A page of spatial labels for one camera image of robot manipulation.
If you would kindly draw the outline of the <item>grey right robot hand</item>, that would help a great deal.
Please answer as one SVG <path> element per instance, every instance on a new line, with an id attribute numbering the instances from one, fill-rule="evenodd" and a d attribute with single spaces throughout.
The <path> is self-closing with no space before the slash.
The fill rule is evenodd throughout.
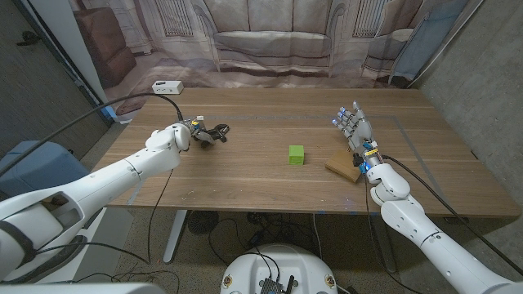
<path id="1" fill-rule="evenodd" d="M 383 160 L 364 111 L 356 101 L 352 107 L 352 111 L 341 107 L 332 123 L 346 137 L 349 149 L 353 152 L 353 164 L 365 174 L 372 167 L 382 164 Z"/>

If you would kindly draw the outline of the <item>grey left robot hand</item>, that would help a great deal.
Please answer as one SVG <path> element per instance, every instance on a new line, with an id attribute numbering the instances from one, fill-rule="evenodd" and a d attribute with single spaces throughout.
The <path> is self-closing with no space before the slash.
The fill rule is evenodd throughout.
<path id="1" fill-rule="evenodd" d="M 216 140 L 212 137 L 210 131 L 205 127 L 203 115 L 194 118 L 187 118 L 181 123 L 189 128 L 192 138 L 201 142 L 202 148 L 216 143 Z"/>

